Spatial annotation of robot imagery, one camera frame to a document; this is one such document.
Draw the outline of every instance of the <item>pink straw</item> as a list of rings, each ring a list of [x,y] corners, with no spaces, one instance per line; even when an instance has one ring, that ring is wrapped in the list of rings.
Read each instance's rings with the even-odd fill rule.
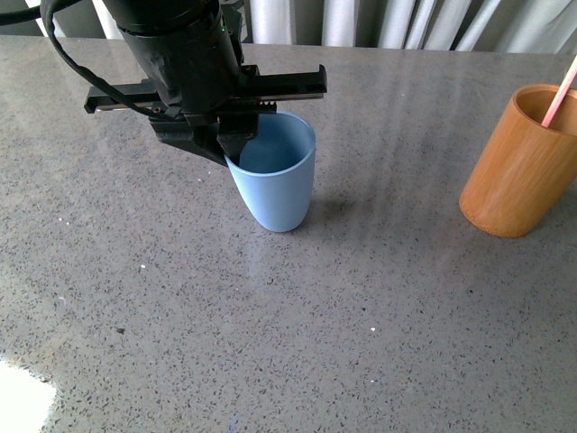
[[[565,78],[563,78],[561,86],[559,86],[559,90],[557,90],[557,93],[553,98],[553,102],[551,103],[549,109],[547,110],[547,114],[543,118],[543,122],[541,122],[541,125],[544,126],[545,128],[548,128],[551,122],[553,121],[553,118],[555,117],[555,114],[557,113],[559,106],[563,102],[565,95],[567,95],[567,91],[569,90],[569,87],[573,83],[573,80],[575,79],[576,75],[577,75],[577,57],[575,57],[573,63],[569,67],[569,70],[567,71]]]

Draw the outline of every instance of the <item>robotic arm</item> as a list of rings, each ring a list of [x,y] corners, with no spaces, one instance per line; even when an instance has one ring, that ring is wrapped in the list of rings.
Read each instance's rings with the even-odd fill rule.
[[[276,101],[319,98],[326,72],[262,76],[243,65],[240,43],[243,0],[104,0],[148,76],[114,86],[135,106],[148,107],[159,140],[226,165],[238,162],[258,133],[260,114],[276,113]],[[113,92],[91,88],[85,109],[126,108]]]

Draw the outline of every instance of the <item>granite countertop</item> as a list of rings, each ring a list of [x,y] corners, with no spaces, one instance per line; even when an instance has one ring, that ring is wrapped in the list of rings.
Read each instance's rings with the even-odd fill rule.
[[[63,44],[143,78],[122,41]],[[244,51],[328,72],[325,100],[281,104],[317,135],[286,234],[146,117],[87,115],[48,41],[0,38],[0,358],[57,390],[44,430],[574,431],[577,188],[518,240],[458,207],[513,91],[571,59]]]

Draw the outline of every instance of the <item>curtain fold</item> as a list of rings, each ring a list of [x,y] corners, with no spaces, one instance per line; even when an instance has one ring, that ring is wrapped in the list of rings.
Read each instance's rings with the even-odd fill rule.
[[[479,12],[457,44],[456,51],[472,51],[500,3],[501,0],[485,0],[482,3]]]
[[[325,0],[323,45],[354,47],[359,0]]]
[[[106,38],[122,39],[123,36],[118,30],[118,27],[116,27],[116,22],[108,12],[108,9],[106,9],[104,2],[102,0],[92,0],[92,3],[94,4],[98,20],[100,20],[100,25],[102,25],[102,30],[104,31]]]
[[[389,0],[380,28],[379,48],[403,48],[415,0]]]
[[[295,43],[295,4],[293,0],[251,0],[254,43]]]
[[[435,4],[436,0],[421,0],[419,2],[415,19],[408,33],[407,43],[405,43],[407,50],[418,50],[423,46],[426,28],[435,10]]]
[[[470,5],[471,0],[444,0],[431,21],[425,50],[449,50]]]

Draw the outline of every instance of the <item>orange cup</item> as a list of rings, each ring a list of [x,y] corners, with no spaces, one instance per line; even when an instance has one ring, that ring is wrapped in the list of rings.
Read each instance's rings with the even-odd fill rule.
[[[459,200],[480,230],[526,235],[577,177],[577,90],[548,128],[541,125],[558,88],[520,88],[505,108]]]

